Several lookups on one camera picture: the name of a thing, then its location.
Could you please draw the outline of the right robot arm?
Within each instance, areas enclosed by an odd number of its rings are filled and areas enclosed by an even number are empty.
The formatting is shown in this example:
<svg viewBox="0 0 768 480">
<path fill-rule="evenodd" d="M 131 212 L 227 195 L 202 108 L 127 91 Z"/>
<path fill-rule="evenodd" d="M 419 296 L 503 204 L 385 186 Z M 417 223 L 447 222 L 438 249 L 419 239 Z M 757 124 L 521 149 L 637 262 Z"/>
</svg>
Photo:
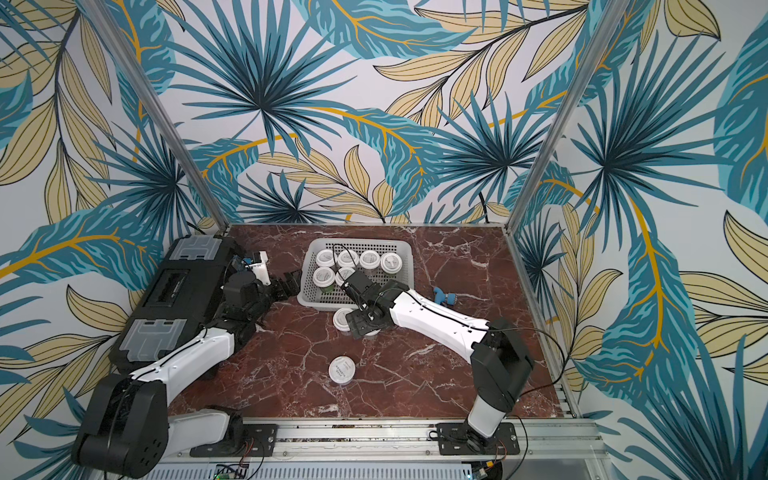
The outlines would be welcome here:
<svg viewBox="0 0 768 480">
<path fill-rule="evenodd" d="M 517 404 L 535 366 L 516 329 L 503 319 L 490 322 L 438 305 L 396 280 L 384 285 L 375 283 L 359 271 L 344 280 L 341 288 L 356 305 L 346 315 L 354 338 L 404 328 L 467 361 L 476 398 L 464 422 L 465 437 L 486 441 L 496 434 Z"/>
</svg>

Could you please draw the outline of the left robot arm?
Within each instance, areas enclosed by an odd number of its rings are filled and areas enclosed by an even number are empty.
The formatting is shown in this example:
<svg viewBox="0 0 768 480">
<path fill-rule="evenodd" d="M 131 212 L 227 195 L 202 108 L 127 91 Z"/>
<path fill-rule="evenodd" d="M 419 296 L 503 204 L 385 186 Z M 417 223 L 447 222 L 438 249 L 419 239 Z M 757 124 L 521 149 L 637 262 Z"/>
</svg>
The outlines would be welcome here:
<svg viewBox="0 0 768 480">
<path fill-rule="evenodd" d="M 97 384 L 71 449 L 72 462 L 138 479 L 161 459 L 189 451 L 214 456 L 249 452 L 241 414 L 212 406 L 170 416 L 170 403 L 209 370 L 242 350 L 271 306 L 297 295 L 301 272 L 262 283 L 251 270 L 232 274 L 213 319 L 190 341 L 127 375 Z"/>
</svg>

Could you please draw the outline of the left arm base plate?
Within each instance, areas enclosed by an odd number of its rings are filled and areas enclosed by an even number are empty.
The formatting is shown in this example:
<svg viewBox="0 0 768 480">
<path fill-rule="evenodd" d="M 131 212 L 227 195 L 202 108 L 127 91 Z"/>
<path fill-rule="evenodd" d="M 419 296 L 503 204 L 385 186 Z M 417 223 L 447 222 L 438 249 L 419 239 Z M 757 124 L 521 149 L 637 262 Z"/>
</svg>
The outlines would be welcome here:
<svg viewBox="0 0 768 480">
<path fill-rule="evenodd" d="M 190 456 L 272 457 L 278 432 L 277 424 L 243 424 L 230 427 L 223 440 L 192 448 Z"/>
</svg>

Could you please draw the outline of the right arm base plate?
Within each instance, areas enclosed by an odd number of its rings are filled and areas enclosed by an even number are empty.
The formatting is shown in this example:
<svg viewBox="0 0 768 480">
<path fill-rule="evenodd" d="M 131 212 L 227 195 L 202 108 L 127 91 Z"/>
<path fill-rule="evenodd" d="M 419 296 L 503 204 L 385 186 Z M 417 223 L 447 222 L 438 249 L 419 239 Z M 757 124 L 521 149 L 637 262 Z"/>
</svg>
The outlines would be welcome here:
<svg viewBox="0 0 768 480">
<path fill-rule="evenodd" d="M 471 429 L 466 422 L 438 423 L 428 433 L 428 438 L 438 443 L 442 456 L 503 457 L 517 455 L 521 451 L 514 425 L 511 423 L 502 423 L 488 438 Z"/>
</svg>

